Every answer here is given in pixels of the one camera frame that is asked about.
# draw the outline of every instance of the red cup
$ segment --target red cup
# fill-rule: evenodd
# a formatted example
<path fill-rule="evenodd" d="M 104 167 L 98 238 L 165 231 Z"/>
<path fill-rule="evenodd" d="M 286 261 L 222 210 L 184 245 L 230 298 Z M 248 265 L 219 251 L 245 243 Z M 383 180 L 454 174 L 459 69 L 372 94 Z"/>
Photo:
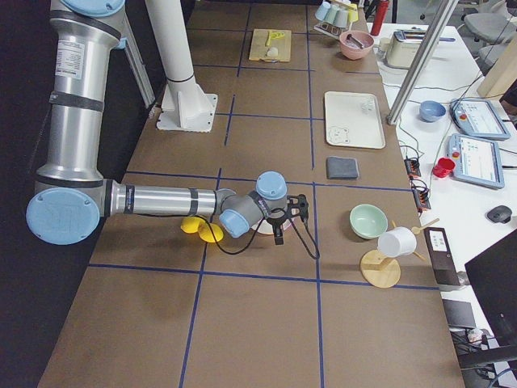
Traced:
<path fill-rule="evenodd" d="M 433 167 L 433 174 L 438 178 L 445 178 L 454 170 L 456 164 L 450 158 L 440 158 L 436 166 Z"/>

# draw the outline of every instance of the gray robot arm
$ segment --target gray robot arm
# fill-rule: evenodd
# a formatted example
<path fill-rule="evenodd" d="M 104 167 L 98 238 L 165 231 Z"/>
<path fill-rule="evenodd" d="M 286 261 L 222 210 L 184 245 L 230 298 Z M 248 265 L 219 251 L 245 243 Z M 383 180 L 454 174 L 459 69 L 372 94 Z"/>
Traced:
<path fill-rule="evenodd" d="M 169 11 L 183 32 L 176 34 L 181 37 L 177 50 L 182 60 L 164 61 L 175 61 L 164 63 L 172 111 L 169 122 L 177 121 L 181 127 L 201 121 L 206 125 L 206 116 L 212 116 L 215 108 L 206 104 L 206 96 L 195 84 L 179 0 L 149 0 L 148 9 L 152 22 L 153 15 L 163 19 L 162 13 Z M 239 237 L 262 217 L 280 217 L 275 210 L 287 210 L 287 188 L 282 175 L 274 171 L 262 174 L 255 190 L 245 196 L 228 189 L 120 184 L 98 172 L 109 52 L 120 42 L 124 18 L 124 0 L 51 2 L 50 23 L 59 34 L 56 77 L 50 96 L 48 159 L 36 172 L 36 194 L 27 207 L 31 231 L 48 243 L 65 245 L 82 241 L 101 217 L 116 213 L 220 214 L 223 226 Z M 155 35 L 160 35 L 155 26 L 162 24 L 153 23 Z"/>

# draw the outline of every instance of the red bottle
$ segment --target red bottle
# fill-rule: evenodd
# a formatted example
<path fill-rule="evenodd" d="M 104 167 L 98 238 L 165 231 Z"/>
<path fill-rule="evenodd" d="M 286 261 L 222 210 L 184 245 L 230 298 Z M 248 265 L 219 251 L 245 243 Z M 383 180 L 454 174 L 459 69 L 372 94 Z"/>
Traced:
<path fill-rule="evenodd" d="M 379 4 L 377 4 L 377 8 L 375 11 L 375 19 L 373 20 L 372 30 L 370 31 L 370 35 L 377 36 L 379 35 L 380 28 L 382 27 L 382 23 L 385 21 L 386 11 L 388 10 L 389 0 L 380 0 Z"/>

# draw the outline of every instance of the computer mouse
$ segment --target computer mouse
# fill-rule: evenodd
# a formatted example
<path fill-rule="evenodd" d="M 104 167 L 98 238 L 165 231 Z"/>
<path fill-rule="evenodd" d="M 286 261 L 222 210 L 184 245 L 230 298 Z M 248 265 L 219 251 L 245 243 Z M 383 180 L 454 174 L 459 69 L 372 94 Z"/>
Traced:
<path fill-rule="evenodd" d="M 505 205 L 499 205 L 490 210 L 486 216 L 492 222 L 501 222 L 506 224 L 511 219 L 511 209 Z"/>

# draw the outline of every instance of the pink bowl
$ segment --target pink bowl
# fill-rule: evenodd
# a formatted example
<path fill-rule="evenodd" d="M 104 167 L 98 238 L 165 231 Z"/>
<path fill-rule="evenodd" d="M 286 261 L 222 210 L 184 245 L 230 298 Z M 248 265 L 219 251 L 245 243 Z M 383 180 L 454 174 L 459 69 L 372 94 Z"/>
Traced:
<path fill-rule="evenodd" d="M 357 47 L 357 44 L 354 43 L 353 40 L 347 40 L 347 37 L 352 35 L 359 42 L 361 42 L 364 48 Z M 373 48 L 373 37 L 367 32 L 362 31 L 345 31 L 343 34 L 339 36 L 339 47 L 341 48 L 341 53 L 348 59 L 360 59 L 366 57 Z"/>

